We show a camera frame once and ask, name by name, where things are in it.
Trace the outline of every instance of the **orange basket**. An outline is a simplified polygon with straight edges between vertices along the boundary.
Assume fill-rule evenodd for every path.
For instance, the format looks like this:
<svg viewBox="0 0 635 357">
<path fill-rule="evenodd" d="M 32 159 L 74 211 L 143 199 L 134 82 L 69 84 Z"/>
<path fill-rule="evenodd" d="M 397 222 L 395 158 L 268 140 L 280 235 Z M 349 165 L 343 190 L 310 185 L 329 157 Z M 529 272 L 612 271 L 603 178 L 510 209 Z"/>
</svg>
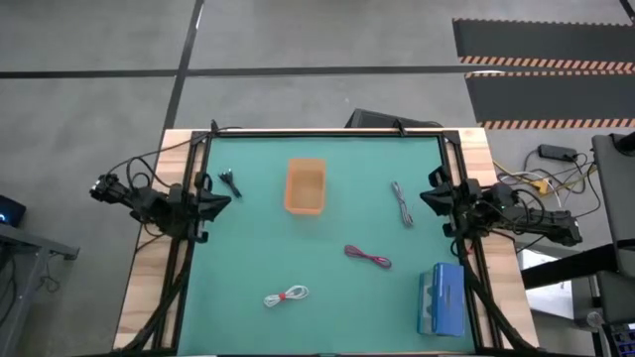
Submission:
<svg viewBox="0 0 635 357">
<path fill-rule="evenodd" d="M 326 161 L 289 159 L 285 208 L 293 214 L 318 215 L 324 210 Z"/>
</svg>

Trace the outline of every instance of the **black power adapter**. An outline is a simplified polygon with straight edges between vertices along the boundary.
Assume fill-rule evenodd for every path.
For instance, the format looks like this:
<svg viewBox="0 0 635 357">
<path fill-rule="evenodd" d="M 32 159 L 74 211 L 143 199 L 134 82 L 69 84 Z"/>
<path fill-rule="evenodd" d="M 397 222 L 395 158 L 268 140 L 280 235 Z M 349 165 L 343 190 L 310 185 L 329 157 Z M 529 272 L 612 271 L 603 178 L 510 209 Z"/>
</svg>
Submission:
<svg viewBox="0 0 635 357">
<path fill-rule="evenodd" d="M 543 159 L 552 159 L 573 163 L 575 162 L 575 157 L 577 156 L 577 150 L 572 148 L 543 144 L 538 147 L 538 156 Z"/>
</svg>

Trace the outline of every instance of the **blue box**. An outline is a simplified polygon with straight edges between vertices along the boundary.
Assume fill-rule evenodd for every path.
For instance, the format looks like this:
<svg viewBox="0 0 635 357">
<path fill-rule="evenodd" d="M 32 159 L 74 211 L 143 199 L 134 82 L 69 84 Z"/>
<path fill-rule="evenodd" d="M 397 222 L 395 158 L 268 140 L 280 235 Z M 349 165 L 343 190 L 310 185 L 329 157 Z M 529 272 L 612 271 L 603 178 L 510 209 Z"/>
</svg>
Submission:
<svg viewBox="0 0 635 357">
<path fill-rule="evenodd" d="M 419 277 L 419 315 L 421 334 L 462 336 L 465 334 L 465 287 L 463 267 L 436 263 Z"/>
</svg>

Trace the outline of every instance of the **black and orange striped mat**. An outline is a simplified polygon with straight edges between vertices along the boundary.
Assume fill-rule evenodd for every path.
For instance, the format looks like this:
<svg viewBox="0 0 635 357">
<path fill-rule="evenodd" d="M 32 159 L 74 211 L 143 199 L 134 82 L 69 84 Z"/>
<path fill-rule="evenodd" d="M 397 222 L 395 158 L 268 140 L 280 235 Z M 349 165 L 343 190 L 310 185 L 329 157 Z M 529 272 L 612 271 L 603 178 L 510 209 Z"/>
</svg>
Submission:
<svg viewBox="0 0 635 357">
<path fill-rule="evenodd" d="M 463 63 L 525 66 L 468 73 L 476 121 L 487 129 L 635 127 L 635 28 L 455 19 Z"/>
</svg>

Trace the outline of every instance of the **gray cable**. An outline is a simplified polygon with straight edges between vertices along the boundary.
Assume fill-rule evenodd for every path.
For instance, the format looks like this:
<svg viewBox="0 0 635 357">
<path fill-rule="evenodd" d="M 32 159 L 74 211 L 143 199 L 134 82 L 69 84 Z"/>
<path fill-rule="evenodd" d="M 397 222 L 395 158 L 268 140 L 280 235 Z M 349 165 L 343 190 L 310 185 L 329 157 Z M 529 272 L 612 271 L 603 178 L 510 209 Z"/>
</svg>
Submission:
<svg viewBox="0 0 635 357">
<path fill-rule="evenodd" d="M 393 191 L 397 196 L 397 200 L 399 201 L 399 208 L 401 209 L 401 218 L 404 220 L 404 224 L 406 227 L 413 226 L 413 217 L 408 212 L 408 206 L 406 205 L 406 198 L 404 198 L 404 192 L 401 190 L 401 187 L 396 181 L 391 182 L 393 186 Z"/>
</svg>

